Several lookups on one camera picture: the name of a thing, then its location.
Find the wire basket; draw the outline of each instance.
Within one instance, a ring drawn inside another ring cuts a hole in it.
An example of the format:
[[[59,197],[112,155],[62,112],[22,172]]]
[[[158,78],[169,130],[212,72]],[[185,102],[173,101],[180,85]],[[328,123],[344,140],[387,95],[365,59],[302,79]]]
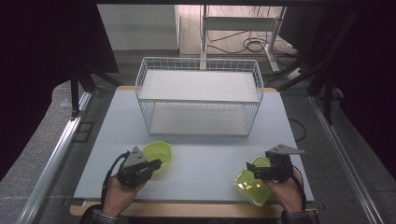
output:
[[[255,60],[144,58],[135,83],[150,134],[248,136],[262,90]]]

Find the wooden floor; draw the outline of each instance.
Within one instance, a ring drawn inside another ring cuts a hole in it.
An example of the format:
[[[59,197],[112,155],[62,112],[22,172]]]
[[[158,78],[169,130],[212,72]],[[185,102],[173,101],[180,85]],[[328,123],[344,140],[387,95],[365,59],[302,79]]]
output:
[[[200,54],[201,47],[201,18],[204,8],[201,6],[179,6],[180,13],[180,54],[196,55]],[[276,17],[280,7],[234,7],[234,6],[210,6],[207,10],[208,16],[219,17]],[[236,31],[208,31],[206,37],[207,54],[230,54],[228,52],[238,52],[238,54],[264,54],[244,50],[244,41],[251,37],[261,39],[271,38],[271,32],[250,32],[235,35]],[[275,46],[283,52],[292,52],[288,43],[280,37],[276,39]],[[250,44],[250,49],[260,50],[261,44]]]

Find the checkered sleeve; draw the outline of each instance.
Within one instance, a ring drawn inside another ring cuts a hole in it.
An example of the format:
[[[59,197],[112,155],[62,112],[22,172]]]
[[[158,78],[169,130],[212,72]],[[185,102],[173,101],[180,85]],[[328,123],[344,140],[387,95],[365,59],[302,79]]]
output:
[[[93,223],[116,224],[118,218],[108,216],[108,215],[104,214],[101,210],[94,209],[92,212],[92,220],[93,220]]]
[[[316,210],[309,210],[298,213],[282,213],[282,223],[284,224],[317,224],[319,223]]]

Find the person's arm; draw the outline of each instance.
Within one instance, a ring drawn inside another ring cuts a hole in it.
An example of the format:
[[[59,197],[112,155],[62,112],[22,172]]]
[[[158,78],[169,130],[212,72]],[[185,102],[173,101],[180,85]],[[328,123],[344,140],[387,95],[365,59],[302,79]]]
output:
[[[299,173],[294,170],[294,175],[302,183]],[[300,191],[294,181],[289,178],[282,183],[274,183],[273,181],[263,181],[277,197],[279,204],[285,209],[282,212],[282,223],[284,224],[317,224],[319,223],[316,211],[304,211],[303,201]]]
[[[100,204],[87,209],[80,220],[80,224],[115,224],[122,211],[127,209],[134,201],[137,192],[145,186],[145,183],[130,189],[112,177],[108,181],[105,203],[101,210]]]

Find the person's left hand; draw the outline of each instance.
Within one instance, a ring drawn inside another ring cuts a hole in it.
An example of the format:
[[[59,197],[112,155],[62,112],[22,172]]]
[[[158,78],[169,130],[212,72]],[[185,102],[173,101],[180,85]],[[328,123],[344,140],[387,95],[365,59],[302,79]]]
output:
[[[111,217],[119,216],[122,211],[131,205],[137,192],[141,190],[145,184],[146,183],[142,183],[136,188],[130,189],[123,186],[116,177],[111,177],[107,185],[103,213]]]

